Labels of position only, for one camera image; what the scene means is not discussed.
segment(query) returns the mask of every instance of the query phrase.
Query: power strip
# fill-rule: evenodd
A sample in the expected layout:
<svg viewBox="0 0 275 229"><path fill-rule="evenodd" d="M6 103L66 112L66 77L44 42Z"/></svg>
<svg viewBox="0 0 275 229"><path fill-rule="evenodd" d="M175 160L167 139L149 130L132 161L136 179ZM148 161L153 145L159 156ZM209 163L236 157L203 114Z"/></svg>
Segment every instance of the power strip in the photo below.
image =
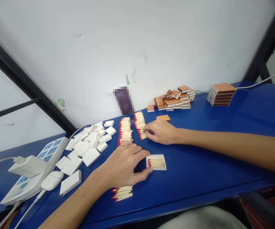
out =
<svg viewBox="0 0 275 229"><path fill-rule="evenodd" d="M42 190L42 181L55 169L55 164L59 161L67 143L68 139L66 137L48 143L37 156L48 162L47 169L30 178L21 176L1 201L1 204L13 205L18 200L25 201L38 194Z"/></svg>

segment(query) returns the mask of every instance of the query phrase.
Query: forearm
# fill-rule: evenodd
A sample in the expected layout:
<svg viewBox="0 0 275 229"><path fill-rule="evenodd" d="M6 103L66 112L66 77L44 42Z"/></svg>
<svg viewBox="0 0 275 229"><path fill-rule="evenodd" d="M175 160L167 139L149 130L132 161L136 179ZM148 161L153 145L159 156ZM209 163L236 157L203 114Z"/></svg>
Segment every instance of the forearm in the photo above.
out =
<svg viewBox="0 0 275 229"><path fill-rule="evenodd" d="M106 184L95 170L39 228L78 228L89 209L105 191Z"/></svg>
<svg viewBox="0 0 275 229"><path fill-rule="evenodd" d="M179 129L178 144L189 144L275 171L275 137Z"/></svg>

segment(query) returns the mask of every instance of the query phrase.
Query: pixelated object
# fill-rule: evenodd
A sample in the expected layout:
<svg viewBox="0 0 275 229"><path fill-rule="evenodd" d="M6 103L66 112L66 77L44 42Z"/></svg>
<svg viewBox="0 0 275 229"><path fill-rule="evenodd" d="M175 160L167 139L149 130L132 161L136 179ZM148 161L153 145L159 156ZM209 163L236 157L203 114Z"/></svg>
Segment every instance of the pixelated object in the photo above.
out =
<svg viewBox="0 0 275 229"><path fill-rule="evenodd" d="M119 87L113 90L113 94L116 97L118 107L122 115L132 115L134 113L131 96L128 87Z"/></svg>

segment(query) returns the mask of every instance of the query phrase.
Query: hand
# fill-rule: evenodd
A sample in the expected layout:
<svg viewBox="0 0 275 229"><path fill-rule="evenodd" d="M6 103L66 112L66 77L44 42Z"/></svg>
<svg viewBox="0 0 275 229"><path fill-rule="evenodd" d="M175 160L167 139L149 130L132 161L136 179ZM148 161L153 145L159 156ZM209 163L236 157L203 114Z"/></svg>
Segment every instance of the hand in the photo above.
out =
<svg viewBox="0 0 275 229"><path fill-rule="evenodd" d="M100 179L105 179L107 189L113 187L133 186L146 180L153 169L147 168L142 172L134 173L133 169L145 157L150 156L149 151L142 150L136 144L126 142L108 157L108 159L94 172L100 174Z"/></svg>
<svg viewBox="0 0 275 229"><path fill-rule="evenodd" d="M145 125L143 132L146 133L146 137L154 142L158 142L164 145L170 145L177 143L177 139L180 137L180 129L175 128L169 122L165 120L155 120Z"/></svg>

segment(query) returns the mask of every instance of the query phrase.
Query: stack of matchboxes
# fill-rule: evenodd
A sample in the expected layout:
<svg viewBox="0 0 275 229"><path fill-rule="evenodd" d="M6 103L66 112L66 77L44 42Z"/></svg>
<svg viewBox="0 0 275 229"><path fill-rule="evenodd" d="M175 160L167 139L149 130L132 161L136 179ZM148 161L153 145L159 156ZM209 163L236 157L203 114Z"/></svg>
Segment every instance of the stack of matchboxes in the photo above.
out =
<svg viewBox="0 0 275 229"><path fill-rule="evenodd" d="M213 107L228 106L236 91L236 88L227 83L214 84L210 87L210 93L207 96L207 101L210 102Z"/></svg>
<svg viewBox="0 0 275 229"><path fill-rule="evenodd" d="M156 106L159 111L190 109L190 102L195 99L195 94L195 90L186 85L178 87L178 90L168 90L166 94L154 98L154 105L148 106L148 112L153 112L154 106Z"/></svg>

